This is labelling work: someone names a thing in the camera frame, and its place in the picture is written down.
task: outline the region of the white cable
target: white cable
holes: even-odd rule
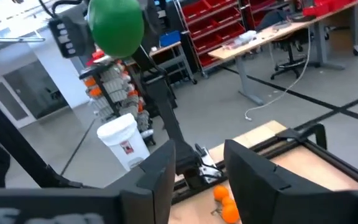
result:
[[[268,103],[265,104],[265,105],[257,106],[257,107],[248,109],[248,110],[244,113],[244,116],[245,116],[246,120],[252,121],[252,118],[248,117],[248,113],[249,113],[250,111],[265,108],[266,106],[269,106],[269,105],[271,105],[272,103],[276,102],[277,100],[281,99],[281,98],[287,93],[287,91],[290,90],[290,88],[292,88],[293,86],[295,86],[295,85],[298,83],[298,81],[302,79],[303,75],[305,74],[306,68],[308,67],[309,59],[310,59],[310,48],[311,48],[310,28],[308,28],[308,40],[309,40],[309,44],[308,44],[308,56],[307,56],[307,58],[306,58],[305,66],[303,67],[302,73],[301,73],[301,75],[299,76],[299,78],[298,78],[297,80],[295,80],[295,82],[293,82],[293,83],[292,83],[280,96],[278,96],[276,99],[274,99],[274,100],[268,102]]]

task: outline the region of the orange fruit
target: orange fruit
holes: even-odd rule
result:
[[[214,188],[214,198],[217,201],[221,201],[224,197],[229,196],[229,190],[222,185],[218,185]]]
[[[230,204],[223,206],[222,218],[226,223],[236,223],[240,219],[240,214],[236,205]]]
[[[222,199],[222,205],[223,206],[226,206],[226,205],[235,205],[235,201],[230,198],[230,196],[226,196]]]

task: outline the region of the wooden board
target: wooden board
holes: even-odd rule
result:
[[[234,140],[246,147],[251,147],[285,129],[278,122],[271,121]],[[215,162],[223,160],[223,144],[211,149],[210,153]],[[358,183],[355,180],[304,147],[297,147],[275,157],[272,162],[330,190],[358,190]],[[228,181],[223,184],[230,188]],[[219,215],[211,214],[214,209],[216,209],[216,203],[212,189],[205,190],[172,206],[169,223],[224,224]]]
[[[268,27],[268,28],[260,31],[257,34],[257,39],[249,42],[248,44],[245,44],[245,45],[243,45],[241,47],[238,47],[236,49],[233,49],[233,50],[225,50],[222,47],[220,47],[220,48],[218,48],[218,49],[216,49],[214,51],[209,52],[208,55],[212,56],[212,57],[219,58],[221,60],[232,59],[235,56],[242,55],[244,53],[250,52],[251,50],[256,49],[257,47],[259,47],[261,45],[270,43],[270,42],[272,42],[274,40],[277,40],[277,39],[280,39],[280,38],[282,38],[282,37],[284,37],[284,36],[286,36],[288,34],[292,34],[297,30],[306,28],[306,27],[314,24],[315,22],[318,22],[318,21],[320,21],[322,19],[325,19],[325,18],[327,18],[327,17],[329,17],[329,16],[331,16],[333,14],[339,13],[339,12],[345,10],[345,9],[353,7],[356,4],[358,4],[358,0],[346,5],[345,7],[343,7],[342,9],[340,9],[340,10],[338,10],[336,12],[328,13],[328,14],[323,15],[321,17],[318,17],[318,18],[316,18],[316,19],[314,19],[312,21],[309,21],[309,22],[293,22],[289,27],[280,29],[279,31],[274,31],[271,27]]]

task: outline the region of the white bucket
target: white bucket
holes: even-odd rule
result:
[[[100,126],[97,134],[127,171],[130,171],[150,155],[142,136],[137,130],[135,118],[130,113]]]

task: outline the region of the glass door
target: glass door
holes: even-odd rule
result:
[[[68,106],[39,61],[25,65],[3,77],[36,119]]]
[[[0,109],[16,128],[35,121],[34,116],[4,78],[0,78]]]

